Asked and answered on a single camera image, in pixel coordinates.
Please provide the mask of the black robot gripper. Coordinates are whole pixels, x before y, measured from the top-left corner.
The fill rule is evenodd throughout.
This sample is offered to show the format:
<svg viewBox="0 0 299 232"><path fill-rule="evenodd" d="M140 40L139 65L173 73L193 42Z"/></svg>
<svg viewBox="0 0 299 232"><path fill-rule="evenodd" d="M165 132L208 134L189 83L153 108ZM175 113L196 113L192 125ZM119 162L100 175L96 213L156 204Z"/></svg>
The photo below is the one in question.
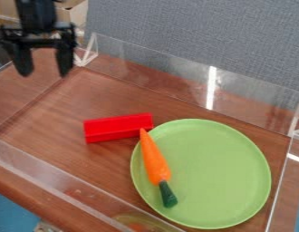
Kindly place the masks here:
<svg viewBox="0 0 299 232"><path fill-rule="evenodd" d="M0 26L2 46L13 45L13 64L21 76L32 74L33 47L57 47L56 59L58 73L64 77L73 67L73 48L76 46L74 24L60 22L56 11L58 0L14 0L20 26ZM30 34L60 32L58 39L33 39Z"/></svg>

